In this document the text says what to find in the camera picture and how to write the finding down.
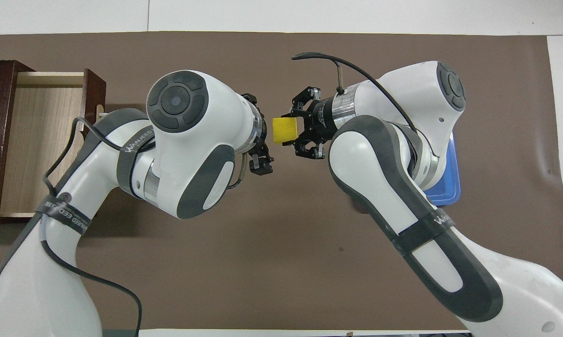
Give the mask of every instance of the blue tray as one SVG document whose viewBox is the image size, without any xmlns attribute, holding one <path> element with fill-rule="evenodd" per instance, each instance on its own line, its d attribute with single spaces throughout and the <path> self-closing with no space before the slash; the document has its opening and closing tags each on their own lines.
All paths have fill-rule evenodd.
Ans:
<svg viewBox="0 0 563 337">
<path fill-rule="evenodd" d="M 446 170 L 435 186 L 425 190 L 429 200 L 435 205 L 451 205 L 461 197 L 461 179 L 458 175 L 458 160 L 454 136 L 450 135 L 446 158 Z"/>
</svg>

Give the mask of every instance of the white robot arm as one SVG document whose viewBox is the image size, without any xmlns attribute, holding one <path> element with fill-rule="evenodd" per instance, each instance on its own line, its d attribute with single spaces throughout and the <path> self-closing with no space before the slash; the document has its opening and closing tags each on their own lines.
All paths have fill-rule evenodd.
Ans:
<svg viewBox="0 0 563 337">
<path fill-rule="evenodd" d="M 211 209 L 230 187 L 235 154 L 253 158 L 253 173 L 270 173 L 266 125 L 254 104 L 250 94 L 185 70 L 153 85 L 148 116 L 120 109 L 100 119 L 0 269 L 0 337 L 101 336 L 96 308 L 71 272 L 78 240 L 100 205 L 119 186 L 187 219 Z"/>
<path fill-rule="evenodd" d="M 337 185 L 367 209 L 429 291 L 475 337 L 563 337 L 563 281 L 537 264 L 480 247 L 423 192 L 443 174 L 448 137 L 465 108 L 457 74 L 440 62 L 423 62 L 379 82 L 415 130 L 365 81 L 292 110 L 285 117 L 305 117 L 305 132 L 284 145 L 294 145 L 299 155 L 303 141 L 314 140 L 317 146 L 303 155 L 314 158 L 333 136 L 329 168 Z"/>
</svg>

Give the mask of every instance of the yellow block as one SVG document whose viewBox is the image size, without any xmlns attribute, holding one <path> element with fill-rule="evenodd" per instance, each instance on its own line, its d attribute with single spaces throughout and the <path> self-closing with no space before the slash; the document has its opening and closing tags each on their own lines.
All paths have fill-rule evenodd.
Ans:
<svg viewBox="0 0 563 337">
<path fill-rule="evenodd" d="M 281 144 L 298 138 L 298 122 L 295 117 L 273 118 L 273 143 Z"/>
</svg>

